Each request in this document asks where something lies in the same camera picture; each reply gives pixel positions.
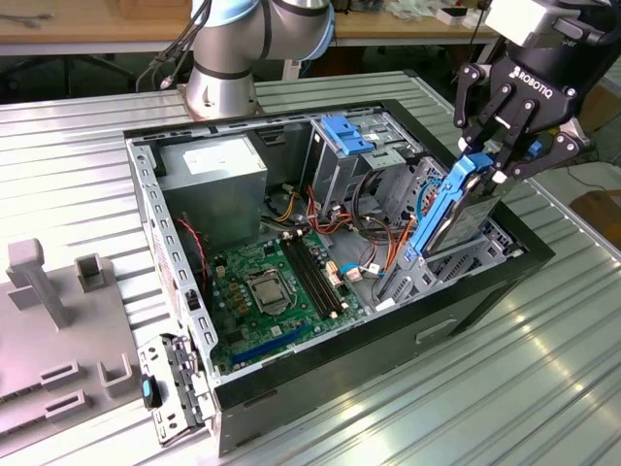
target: green motherboard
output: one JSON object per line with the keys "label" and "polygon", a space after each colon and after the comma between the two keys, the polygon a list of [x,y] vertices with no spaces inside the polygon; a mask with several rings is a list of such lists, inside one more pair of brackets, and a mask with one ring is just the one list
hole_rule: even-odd
{"label": "green motherboard", "polygon": [[[318,235],[312,231],[300,240],[308,249],[312,266],[327,286],[325,264],[331,260]],[[211,318],[219,343],[211,359],[221,374],[277,354],[342,327],[364,314],[349,287],[331,286],[340,311],[322,315],[287,258],[281,240],[228,250],[208,258],[213,272]]]}

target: cardboard box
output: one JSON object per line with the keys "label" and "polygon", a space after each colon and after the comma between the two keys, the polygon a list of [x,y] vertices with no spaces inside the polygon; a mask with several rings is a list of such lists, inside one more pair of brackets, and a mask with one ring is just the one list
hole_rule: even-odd
{"label": "cardboard box", "polygon": [[603,85],[597,84],[584,99],[578,120],[585,132],[592,133],[619,114],[621,114],[621,99]]}
{"label": "cardboard box", "polygon": [[192,0],[119,0],[128,19],[190,19]]}
{"label": "cardboard box", "polygon": [[621,189],[587,192],[574,199],[570,207],[621,249]]}

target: yellow wire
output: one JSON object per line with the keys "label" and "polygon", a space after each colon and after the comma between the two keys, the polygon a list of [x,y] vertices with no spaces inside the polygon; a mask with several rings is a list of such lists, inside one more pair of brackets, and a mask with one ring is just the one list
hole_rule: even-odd
{"label": "yellow wire", "polygon": [[276,218],[276,221],[285,221],[291,216],[291,214],[293,213],[293,205],[295,203],[296,197],[298,197],[298,194],[296,192],[293,192],[291,194],[291,198],[289,199],[289,207],[287,207],[286,212],[282,214],[282,216]]}

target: metal table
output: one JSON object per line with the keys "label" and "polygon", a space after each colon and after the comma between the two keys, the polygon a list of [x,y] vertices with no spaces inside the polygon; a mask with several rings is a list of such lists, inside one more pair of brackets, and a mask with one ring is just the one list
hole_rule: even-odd
{"label": "metal table", "polygon": [[[268,112],[397,98],[457,150],[450,107],[401,73],[263,83],[258,93]],[[120,131],[188,120],[174,91],[1,108],[0,269],[16,238],[37,236],[49,268],[96,250],[114,262],[137,344],[166,331]],[[618,464],[618,252],[536,182],[507,203],[557,256],[476,328],[412,362],[225,459],[206,434],[162,450],[136,401],[3,465]]]}

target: cpu socket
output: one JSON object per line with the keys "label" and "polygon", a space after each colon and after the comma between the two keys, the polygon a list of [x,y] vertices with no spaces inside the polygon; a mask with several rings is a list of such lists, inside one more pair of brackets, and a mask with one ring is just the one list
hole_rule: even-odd
{"label": "cpu socket", "polygon": [[267,270],[246,282],[262,313],[278,316],[292,303],[291,295],[278,270]]}

